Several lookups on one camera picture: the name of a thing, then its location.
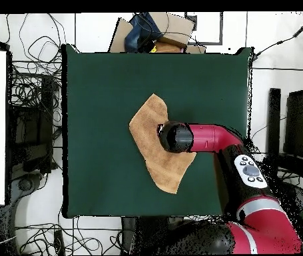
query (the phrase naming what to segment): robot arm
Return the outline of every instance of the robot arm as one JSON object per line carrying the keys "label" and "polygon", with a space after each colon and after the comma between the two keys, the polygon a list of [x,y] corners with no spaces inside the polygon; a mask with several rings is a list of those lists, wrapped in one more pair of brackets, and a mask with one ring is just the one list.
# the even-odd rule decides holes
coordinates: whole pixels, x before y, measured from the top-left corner
{"label": "robot arm", "polygon": [[193,223],[170,235],[159,253],[301,252],[301,240],[238,137],[218,125],[178,122],[159,125],[157,133],[167,151],[214,153],[222,211],[235,218],[224,225]]}

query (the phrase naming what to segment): table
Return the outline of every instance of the table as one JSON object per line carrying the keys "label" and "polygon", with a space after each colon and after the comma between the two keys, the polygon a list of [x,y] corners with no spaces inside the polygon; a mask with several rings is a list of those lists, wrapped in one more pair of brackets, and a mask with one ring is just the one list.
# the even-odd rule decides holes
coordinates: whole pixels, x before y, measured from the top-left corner
{"label": "table", "polygon": [[64,217],[221,214],[212,155],[198,154],[178,193],[165,193],[151,179],[129,122],[155,93],[169,119],[246,135],[251,48],[237,55],[62,50]]}

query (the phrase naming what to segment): tan cloth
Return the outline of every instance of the tan cloth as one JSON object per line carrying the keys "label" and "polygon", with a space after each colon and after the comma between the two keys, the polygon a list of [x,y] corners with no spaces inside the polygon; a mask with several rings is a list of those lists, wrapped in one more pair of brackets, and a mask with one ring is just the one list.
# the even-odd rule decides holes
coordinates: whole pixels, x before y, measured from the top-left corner
{"label": "tan cloth", "polygon": [[168,121],[165,102],[152,94],[129,123],[139,151],[157,187],[167,193],[177,193],[180,181],[196,153],[169,153],[160,144],[157,125]]}

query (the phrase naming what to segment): cardboard box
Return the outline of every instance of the cardboard box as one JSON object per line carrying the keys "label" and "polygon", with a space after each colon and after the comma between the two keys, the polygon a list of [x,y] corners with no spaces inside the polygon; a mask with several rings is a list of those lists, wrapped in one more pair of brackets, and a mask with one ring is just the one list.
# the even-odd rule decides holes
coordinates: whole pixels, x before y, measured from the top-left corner
{"label": "cardboard box", "polygon": [[189,54],[203,54],[205,52],[206,52],[205,46],[188,45],[186,47],[186,53],[189,53]]}
{"label": "cardboard box", "polygon": [[189,42],[194,23],[166,12],[149,12],[160,32],[166,33],[157,39],[158,42],[168,43],[185,48]]}
{"label": "cardboard box", "polygon": [[180,53],[180,47],[163,43],[163,42],[156,42],[156,52],[155,53]]}
{"label": "cardboard box", "polygon": [[125,52],[125,37],[132,30],[133,26],[129,22],[119,18],[109,47],[109,53]]}

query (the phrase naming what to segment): control buttons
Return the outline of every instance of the control buttons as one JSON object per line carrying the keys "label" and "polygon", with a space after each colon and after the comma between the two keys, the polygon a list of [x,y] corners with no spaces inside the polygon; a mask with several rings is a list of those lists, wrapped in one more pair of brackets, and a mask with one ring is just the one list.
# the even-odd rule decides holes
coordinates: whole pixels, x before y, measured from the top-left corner
{"label": "control buttons", "polygon": [[253,177],[257,177],[260,174],[259,169],[251,165],[245,166],[243,172],[245,175],[253,176]]}

